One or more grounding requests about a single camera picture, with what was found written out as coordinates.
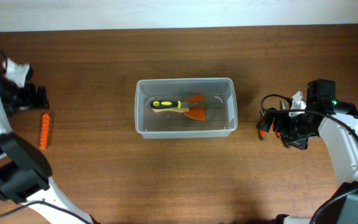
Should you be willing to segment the yellow black handled file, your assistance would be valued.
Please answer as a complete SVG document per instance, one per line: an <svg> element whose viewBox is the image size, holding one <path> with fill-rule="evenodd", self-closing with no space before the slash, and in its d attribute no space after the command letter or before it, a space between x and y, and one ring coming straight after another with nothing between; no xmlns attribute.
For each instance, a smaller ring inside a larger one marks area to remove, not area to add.
<svg viewBox="0 0 358 224"><path fill-rule="evenodd" d="M153 101L150 104L152 109L169 109L169 108L222 108L222 103L200 103L200 102L183 102L183 101Z"/></svg>

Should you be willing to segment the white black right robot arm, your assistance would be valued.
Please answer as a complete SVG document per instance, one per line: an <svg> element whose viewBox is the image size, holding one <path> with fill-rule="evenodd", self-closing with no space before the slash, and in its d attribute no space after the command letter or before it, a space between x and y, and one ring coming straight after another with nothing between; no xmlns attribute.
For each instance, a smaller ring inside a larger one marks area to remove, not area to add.
<svg viewBox="0 0 358 224"><path fill-rule="evenodd" d="M279 214L279 224L358 223L358 110L336 98L336 84L318 79L301 91L283 97L279 109L260 107L258 136L273 131L287 148L305 150L310 138L321 138L329 152L338 189L311 217Z"/></svg>

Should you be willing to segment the orange scraper with wooden handle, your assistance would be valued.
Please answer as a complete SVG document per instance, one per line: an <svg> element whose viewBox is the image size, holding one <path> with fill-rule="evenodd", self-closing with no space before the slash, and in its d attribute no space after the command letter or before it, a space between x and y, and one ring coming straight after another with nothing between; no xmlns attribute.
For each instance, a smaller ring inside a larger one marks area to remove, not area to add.
<svg viewBox="0 0 358 224"><path fill-rule="evenodd" d="M195 95L192 97L187 98L183 102L204 102L204 96L203 95ZM183 113L186 117L197 120L197 121L204 121L206 119L205 115L205 108L169 108L169 109L152 109L153 112L159 113L159 112L175 112L175 113Z"/></svg>

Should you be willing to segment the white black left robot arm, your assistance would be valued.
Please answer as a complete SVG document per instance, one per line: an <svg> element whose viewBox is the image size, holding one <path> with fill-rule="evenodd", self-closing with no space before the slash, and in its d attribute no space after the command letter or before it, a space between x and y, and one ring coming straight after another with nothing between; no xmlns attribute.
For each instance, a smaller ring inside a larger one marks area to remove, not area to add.
<svg viewBox="0 0 358 224"><path fill-rule="evenodd" d="M9 117L50 108L47 91L31 83L32 67L0 50L0 200L31 208L50 223L95 223L56 185L46 157L11 128Z"/></svg>

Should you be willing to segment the orange perforated cylinder tool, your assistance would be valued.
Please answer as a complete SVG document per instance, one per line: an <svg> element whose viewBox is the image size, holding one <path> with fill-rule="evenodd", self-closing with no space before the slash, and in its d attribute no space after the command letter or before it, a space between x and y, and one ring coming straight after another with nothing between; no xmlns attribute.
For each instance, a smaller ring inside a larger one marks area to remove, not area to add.
<svg viewBox="0 0 358 224"><path fill-rule="evenodd" d="M39 148L41 150L45 150L47 148L49 127L50 127L50 115L44 113L42 115L42 120L41 120L41 132L40 132L40 144L39 144Z"/></svg>

